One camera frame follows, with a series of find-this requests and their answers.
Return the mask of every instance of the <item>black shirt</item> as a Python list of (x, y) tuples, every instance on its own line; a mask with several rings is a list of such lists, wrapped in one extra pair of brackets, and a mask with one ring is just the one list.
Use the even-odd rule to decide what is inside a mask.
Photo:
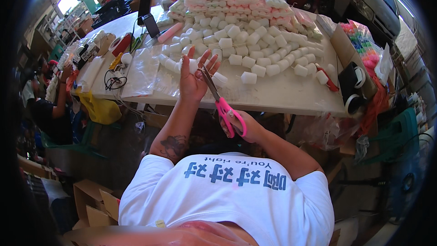
[(56, 144), (69, 145), (73, 143), (73, 130), (69, 117), (69, 110), (65, 108), (65, 114), (54, 119), (52, 117), (55, 105), (47, 100), (40, 99), (33, 103), (30, 108), (33, 121), (46, 133)]

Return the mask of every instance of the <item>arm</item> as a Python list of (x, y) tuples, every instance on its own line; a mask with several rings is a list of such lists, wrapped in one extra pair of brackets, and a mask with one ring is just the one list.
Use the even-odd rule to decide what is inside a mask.
[[(248, 142), (259, 144), (266, 151), (269, 158), (279, 162), (287, 169), (292, 180), (296, 180), (314, 171), (323, 172), (319, 163), (306, 152), (263, 128), (246, 112), (239, 110), (237, 112), (241, 115), (247, 126), (247, 135), (244, 139)], [(228, 112), (226, 117), (233, 125), (241, 127), (240, 122), (231, 112)]]
[(58, 102), (55, 107), (53, 107), (52, 111), (52, 117), (53, 119), (60, 118), (64, 116), (65, 114), (65, 99), (67, 94), (67, 85), (66, 80), (71, 74), (72, 65), (67, 64), (64, 67), (64, 71), (61, 75), (61, 79), (59, 80), (59, 95), (58, 95)]
[[(207, 50), (199, 61), (199, 66), (207, 60), (211, 50)], [(150, 146), (150, 154), (165, 157), (176, 164), (183, 158), (184, 152), (188, 148), (188, 138), (194, 117), (199, 108), (200, 100), (208, 89), (200, 71), (190, 74), (190, 60), (194, 55), (194, 46), (188, 52), (188, 56), (183, 55), (182, 67), (180, 69), (180, 97), (176, 102), (167, 123), (158, 133)], [(214, 74), (220, 66), (217, 62), (217, 55), (211, 57), (207, 68)]]

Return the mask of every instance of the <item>white t-shirt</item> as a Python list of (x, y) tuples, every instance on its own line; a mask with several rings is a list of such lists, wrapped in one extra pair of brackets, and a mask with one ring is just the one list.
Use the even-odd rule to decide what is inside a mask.
[(191, 155), (176, 165), (145, 156), (123, 193), (119, 225), (231, 221), (260, 245), (328, 245), (334, 211), (320, 171), (292, 181), (271, 159)]

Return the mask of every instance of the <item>tattoo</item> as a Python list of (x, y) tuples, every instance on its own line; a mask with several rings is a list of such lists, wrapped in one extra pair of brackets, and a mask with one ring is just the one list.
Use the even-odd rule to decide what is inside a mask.
[(166, 140), (161, 141), (161, 145), (165, 148), (161, 150), (161, 154), (166, 155), (169, 159), (179, 159), (185, 150), (185, 136), (168, 136)]

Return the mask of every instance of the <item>hand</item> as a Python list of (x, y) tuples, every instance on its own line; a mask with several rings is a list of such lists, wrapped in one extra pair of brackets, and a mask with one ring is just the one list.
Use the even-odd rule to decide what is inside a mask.
[[(194, 74), (190, 73), (190, 59), (194, 55), (194, 46), (190, 48), (187, 55), (182, 55), (182, 67), (180, 69), (180, 98), (183, 100), (191, 100), (195, 102), (200, 102), (203, 96), (205, 96), (208, 85), (206, 84), (202, 73), (197, 70)], [(211, 54), (211, 50), (207, 50), (199, 61), (199, 68), (203, 67), (208, 56)], [(209, 70), (210, 74), (214, 74), (220, 67), (220, 62), (216, 62), (218, 55), (213, 55), (207, 64), (206, 68)]]
[[(234, 110), (234, 111), (240, 114), (240, 116), (243, 118), (244, 123), (246, 123), (247, 132), (246, 135), (242, 138), (249, 143), (254, 143), (254, 142), (259, 143), (259, 141), (263, 139), (264, 137), (263, 134), (266, 131), (266, 129), (263, 128), (263, 126), (260, 125), (248, 113), (241, 110)], [(240, 129), (240, 131), (243, 131), (243, 126), (241, 125), (240, 121), (235, 117), (232, 110), (229, 110), (226, 113), (226, 118), (233, 126)]]
[(67, 78), (71, 75), (71, 69), (73, 68), (73, 65), (71, 63), (68, 63), (64, 66), (64, 70), (62, 71), (61, 75), (61, 81), (65, 82), (67, 81)]

